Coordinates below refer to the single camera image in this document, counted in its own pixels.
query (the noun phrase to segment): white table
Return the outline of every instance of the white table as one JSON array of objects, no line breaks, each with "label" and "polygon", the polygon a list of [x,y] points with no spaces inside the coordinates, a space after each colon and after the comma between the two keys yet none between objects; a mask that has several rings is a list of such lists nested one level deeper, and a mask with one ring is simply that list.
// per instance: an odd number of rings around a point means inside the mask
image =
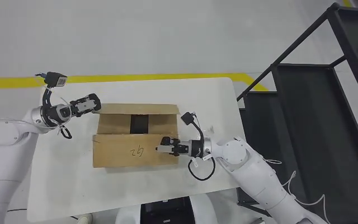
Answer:
[{"label": "white table", "polygon": [[[195,111],[201,129],[213,127],[214,140],[244,137],[233,84],[228,78],[101,82],[67,84],[56,88],[63,98],[75,100],[96,93],[102,103],[177,104],[180,113]],[[56,96],[52,104],[62,103]],[[211,179],[198,181],[188,169],[189,158],[181,156],[178,165],[158,167],[92,167],[92,135],[98,115],[73,118],[66,126],[73,139],[57,131],[39,137],[32,164],[27,218],[31,222],[88,212],[149,203],[164,199],[235,188],[237,183],[219,165]],[[185,126],[178,116],[182,140],[199,139],[193,126]],[[211,162],[199,161],[194,173],[207,176]]]}]

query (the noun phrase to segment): box flap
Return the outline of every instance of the box flap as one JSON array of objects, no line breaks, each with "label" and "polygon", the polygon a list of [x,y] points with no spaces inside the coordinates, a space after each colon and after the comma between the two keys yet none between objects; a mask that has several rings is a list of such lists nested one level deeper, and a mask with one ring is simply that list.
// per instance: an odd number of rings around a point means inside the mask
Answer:
[{"label": "box flap", "polygon": [[174,104],[102,104],[98,114],[179,114]]}]

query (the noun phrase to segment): open cardboard box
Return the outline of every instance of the open cardboard box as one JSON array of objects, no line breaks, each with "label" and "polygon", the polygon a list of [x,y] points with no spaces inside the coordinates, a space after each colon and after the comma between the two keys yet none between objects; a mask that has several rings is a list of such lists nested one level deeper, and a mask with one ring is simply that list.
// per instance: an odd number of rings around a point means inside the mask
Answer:
[{"label": "open cardboard box", "polygon": [[93,167],[177,164],[178,158],[159,153],[164,136],[178,137],[177,105],[102,104],[93,136]]}]

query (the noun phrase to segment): box opening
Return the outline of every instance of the box opening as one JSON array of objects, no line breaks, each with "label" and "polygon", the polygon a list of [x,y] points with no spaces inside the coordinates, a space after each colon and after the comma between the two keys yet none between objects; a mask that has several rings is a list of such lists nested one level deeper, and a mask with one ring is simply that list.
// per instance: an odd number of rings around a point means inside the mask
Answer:
[{"label": "box opening", "polygon": [[130,116],[130,134],[148,134],[149,115],[132,114]]}]

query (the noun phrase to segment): stair step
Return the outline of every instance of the stair step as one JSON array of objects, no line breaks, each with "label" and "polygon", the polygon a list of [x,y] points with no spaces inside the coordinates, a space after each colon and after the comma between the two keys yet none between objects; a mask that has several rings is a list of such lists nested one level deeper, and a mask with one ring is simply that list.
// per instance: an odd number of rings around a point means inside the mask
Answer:
[{"label": "stair step", "polygon": [[[358,127],[334,68],[272,68],[309,202],[326,195],[331,223],[358,222]],[[314,212],[323,217],[322,204]]]},{"label": "stair step", "polygon": [[283,184],[289,180],[293,171],[296,178],[291,182],[291,191],[302,201],[306,201],[300,170],[288,134],[276,92],[249,92],[244,96],[246,119],[249,126],[245,130],[247,142],[265,159],[279,160],[282,164],[269,165]]}]

